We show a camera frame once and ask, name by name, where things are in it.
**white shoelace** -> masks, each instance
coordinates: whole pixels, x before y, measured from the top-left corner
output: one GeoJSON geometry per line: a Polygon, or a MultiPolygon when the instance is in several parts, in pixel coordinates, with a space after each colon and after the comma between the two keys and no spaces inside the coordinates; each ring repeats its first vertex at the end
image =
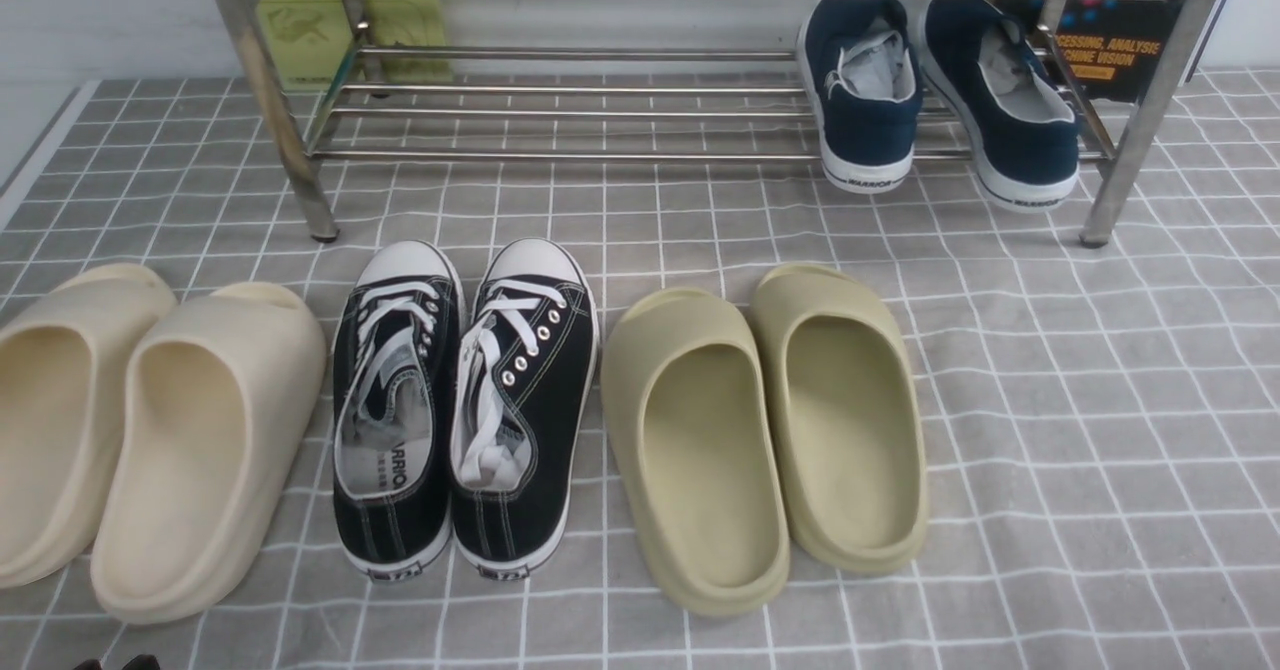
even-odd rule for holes
{"type": "MultiPolygon", "coordinates": [[[[509,279],[494,282],[490,286],[489,297],[490,300],[476,315],[475,324],[462,337],[456,416],[465,418],[463,413],[468,411],[465,405],[467,397],[471,397],[471,383],[479,380],[480,387],[475,392],[475,437],[467,445],[461,461],[457,457],[454,460],[458,480],[463,486],[471,489],[509,491],[520,484],[520,479],[529,468],[532,447],[529,438],[521,438],[515,450],[498,438],[504,410],[498,388],[493,382],[492,369],[502,360],[503,350],[498,346],[498,338],[493,333],[493,323],[498,316],[502,316],[516,331],[520,342],[525,346],[525,355],[516,357],[515,369],[524,372],[529,366],[527,357],[536,357],[539,343],[550,338],[550,329],[547,325],[531,328],[524,314],[536,310],[543,298],[553,301],[559,310],[563,310],[568,304],[564,296],[553,287],[509,279]],[[535,297],[509,298],[502,295],[504,290],[527,292],[535,297]]],[[[558,310],[553,309],[547,315],[549,323],[562,323],[558,310]]],[[[502,383],[504,386],[511,386],[515,380],[515,372],[503,372],[502,383]]]]}
{"type": "MultiPolygon", "coordinates": [[[[435,291],[434,287],[424,282],[407,282],[398,283],[394,286],[380,287],[370,290],[365,293],[361,300],[360,310],[356,314],[356,343],[360,348],[358,360],[356,363],[356,372],[353,378],[360,378],[360,388],[355,393],[349,393],[343,404],[342,418],[348,418],[352,411],[352,405],[356,407],[362,407],[365,405],[365,398],[369,397],[370,389],[378,380],[380,369],[383,365],[388,364],[397,355],[403,355],[406,347],[412,346],[413,341],[413,328],[412,325],[403,328],[394,336],[387,338],[384,343],[374,352],[371,341],[374,337],[374,331],[378,328],[378,323],[387,318],[392,313],[408,313],[416,316],[422,324],[422,343],[424,346],[431,345],[431,332],[435,329],[435,315],[439,311],[439,306],[435,301],[439,300],[440,293],[435,291]],[[430,301],[428,302],[428,309],[424,310],[421,305],[415,301],[415,293],[421,292],[426,295],[430,301]]],[[[417,351],[419,356],[425,355],[425,347],[417,351]]],[[[403,429],[398,425],[392,424],[388,427],[387,432],[390,436],[402,434],[403,429]]],[[[385,438],[387,442],[397,442],[397,437],[385,438]]]]}

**metal shoe rack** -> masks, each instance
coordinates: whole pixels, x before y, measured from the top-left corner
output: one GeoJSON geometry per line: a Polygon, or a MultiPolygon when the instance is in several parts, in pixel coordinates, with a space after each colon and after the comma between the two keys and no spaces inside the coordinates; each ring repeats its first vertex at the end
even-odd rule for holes
{"type": "MultiPolygon", "coordinates": [[[[1061,87],[1076,109],[1082,123],[1084,150],[1082,160],[1096,163],[1101,168],[1102,186],[1093,201],[1089,218],[1080,232],[1080,240],[1087,247],[1101,247],[1111,238],[1111,231],[1124,209],[1125,200],[1138,177],[1147,151],[1155,141],[1165,111],[1176,91],[1188,61],[1196,51],[1206,23],[1210,20],[1217,0],[1151,0],[1180,3],[1181,10],[1174,32],[1165,45],[1156,73],[1142,100],[1134,105],[1133,114],[1125,126],[1119,142],[1112,141],[1098,117],[1097,110],[1084,96],[1082,87],[1071,74],[1062,50],[1057,45],[1053,28],[1061,18],[1066,0],[1046,0],[1034,42],[1042,58],[1061,69],[1066,78],[1061,87]]],[[[518,109],[476,109],[458,106],[412,106],[396,101],[392,96],[631,96],[663,99],[673,97],[699,100],[708,96],[731,96],[735,99],[778,97],[799,95],[794,86],[778,85],[735,85],[708,87],[703,85],[653,83],[622,86],[572,85],[572,78],[564,76],[568,83],[541,85],[532,82],[511,82],[499,85],[467,83],[393,83],[388,82],[381,69],[387,59],[439,59],[439,60],[553,60],[553,61],[727,61],[727,63],[792,63],[791,51],[778,50],[643,50],[643,49],[530,49],[530,47],[406,47],[376,46],[365,18],[364,0],[343,0],[347,18],[352,27],[355,41],[344,58],[338,77],[320,101],[317,115],[310,129],[303,132],[289,109],[288,99],[271,63],[264,36],[257,24],[256,0],[216,0],[232,42],[242,60],[244,73],[253,95],[261,108],[265,124],[274,138],[291,186],[306,215],[311,236],[316,241],[329,242],[337,238],[338,227],[324,197],[319,182],[319,163],[324,160],[358,161],[410,161],[410,163],[694,163],[694,164],[777,164],[813,163],[813,151],[796,149],[795,152],[749,152],[716,154],[708,151],[681,152],[639,152],[639,151],[575,151],[575,150],[506,150],[490,149],[484,143],[466,145],[466,137],[457,138],[457,146],[447,149],[420,149],[334,143],[334,133],[342,118],[347,117],[396,117],[403,119],[509,119],[509,120],[590,120],[590,122],[630,122],[630,123],[691,123],[696,129],[708,122],[771,122],[795,123],[808,115],[796,109],[741,109],[704,108],[698,102],[689,110],[518,110],[518,109]]],[[[969,158],[966,150],[918,150],[918,161],[957,160],[969,158]]]]}

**olive green slide sandal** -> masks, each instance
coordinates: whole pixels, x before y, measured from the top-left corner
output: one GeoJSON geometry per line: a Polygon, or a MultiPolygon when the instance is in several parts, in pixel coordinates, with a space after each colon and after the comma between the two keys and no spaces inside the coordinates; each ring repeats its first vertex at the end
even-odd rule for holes
{"type": "Polygon", "coordinates": [[[654,583],[712,616],[781,592],[791,550],[742,314],[700,290],[645,297],[604,347],[600,391],[654,583]]]}
{"type": "Polygon", "coordinates": [[[891,573],[928,524],[911,364],[888,307],[814,265],[782,265],[751,300],[791,535],[818,560],[891,573]]]}
{"type": "Polygon", "coordinates": [[[175,304],[142,265],[101,265],[0,329],[0,588],[92,541],[120,455],[124,368],[175,304]]]}
{"type": "Polygon", "coordinates": [[[196,615],[261,548],[320,395],[324,332],[302,298],[238,283],[157,323],[129,360],[124,447],[90,579],[131,624],[196,615]]]}

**navy blue sneaker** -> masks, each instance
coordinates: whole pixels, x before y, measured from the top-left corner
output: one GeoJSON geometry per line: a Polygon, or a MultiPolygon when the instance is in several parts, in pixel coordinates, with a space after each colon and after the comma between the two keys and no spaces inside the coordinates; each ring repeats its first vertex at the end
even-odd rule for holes
{"type": "Polygon", "coordinates": [[[969,133],[987,196],[1018,213],[1061,205],[1079,174],[1079,129],[1020,24],[986,0],[927,0],[911,15],[924,79],[969,133]]]}
{"type": "Polygon", "coordinates": [[[864,195],[901,184],[924,101],[902,4],[822,0],[800,28],[796,60],[827,179],[864,195]]]}

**floor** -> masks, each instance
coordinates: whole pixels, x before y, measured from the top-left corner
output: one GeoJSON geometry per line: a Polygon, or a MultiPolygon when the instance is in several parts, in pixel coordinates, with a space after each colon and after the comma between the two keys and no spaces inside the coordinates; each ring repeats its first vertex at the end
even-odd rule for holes
{"type": "Polygon", "coordinates": [[[0,191],[74,90],[61,82],[0,82],[0,191]]]}
{"type": "MultiPolygon", "coordinates": [[[[474,288],[503,243],[549,236],[591,275],[607,327],[663,286],[742,304],[777,263],[824,263],[879,292],[905,333],[932,524],[892,576],[837,573],[796,548],[790,585],[764,610],[690,616],[641,562],[593,392],[568,533],[540,574],[498,584],[451,553],[411,583],[372,587],[334,529],[326,391],[265,547],[223,603],[123,626],[95,603],[79,557],[0,593],[4,665],[119,667],[151,652],[166,670],[1275,669],[1277,102],[1280,70],[1188,86],[1101,251],[1075,242],[1096,172],[1052,214],[1014,215],[979,200],[964,164],[920,165],[876,199],[810,167],[333,164],[343,234],[320,247],[241,82],[102,83],[0,233],[0,320],[87,266],[132,260],[183,297],[288,284],[332,333],[362,265],[401,238],[438,243],[474,288]]],[[[517,145],[547,129],[466,126],[366,120],[339,137],[517,145]]],[[[550,129],[582,147],[604,131],[609,147],[689,140],[648,123],[550,129]]],[[[959,141],[954,127],[932,132],[959,141]]],[[[712,143],[710,131],[692,136],[712,143]]],[[[813,143],[799,126],[714,138],[813,143]]]]}

